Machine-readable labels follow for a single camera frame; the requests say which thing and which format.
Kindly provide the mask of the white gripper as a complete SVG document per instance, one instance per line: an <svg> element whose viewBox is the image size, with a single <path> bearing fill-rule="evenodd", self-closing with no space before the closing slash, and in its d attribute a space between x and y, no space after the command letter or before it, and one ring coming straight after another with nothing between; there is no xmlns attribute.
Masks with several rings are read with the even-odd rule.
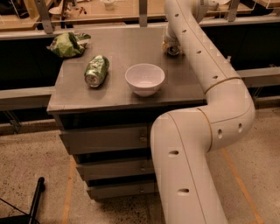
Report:
<svg viewBox="0 0 280 224"><path fill-rule="evenodd" d="M167 52L167 46L180 46L180 43L173 32L172 28L167 25L164 28L164 35L163 35L163 49Z"/></svg>

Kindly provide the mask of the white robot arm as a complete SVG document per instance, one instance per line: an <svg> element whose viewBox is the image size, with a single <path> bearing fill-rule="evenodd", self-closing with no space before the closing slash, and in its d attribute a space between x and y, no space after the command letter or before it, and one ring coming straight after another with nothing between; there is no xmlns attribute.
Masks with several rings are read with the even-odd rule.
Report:
<svg viewBox="0 0 280 224"><path fill-rule="evenodd" d="M165 0L167 34L176 39L206 105L175 109L152 124L150 147L166 224L228 224L206 154L251 129L255 105L240 75L200 28L207 0Z"/></svg>

